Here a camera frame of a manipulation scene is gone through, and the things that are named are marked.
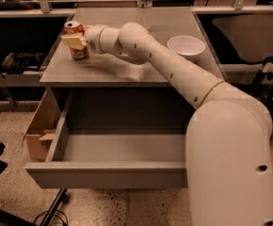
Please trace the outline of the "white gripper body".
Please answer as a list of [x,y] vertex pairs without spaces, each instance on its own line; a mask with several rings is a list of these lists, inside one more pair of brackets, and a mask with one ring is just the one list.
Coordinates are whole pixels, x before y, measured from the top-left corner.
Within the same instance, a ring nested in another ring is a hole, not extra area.
[[85,40],[88,46],[88,49],[95,54],[102,54],[103,49],[100,45],[100,37],[106,25],[96,24],[92,25],[91,28],[85,30]]

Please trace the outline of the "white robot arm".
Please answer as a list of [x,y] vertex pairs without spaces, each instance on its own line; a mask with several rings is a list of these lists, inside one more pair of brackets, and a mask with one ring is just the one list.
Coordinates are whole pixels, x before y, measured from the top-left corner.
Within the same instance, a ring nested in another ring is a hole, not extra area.
[[63,43],[151,63],[194,107],[186,130],[193,226],[273,226],[273,123],[257,99],[160,44],[142,25],[65,23]]

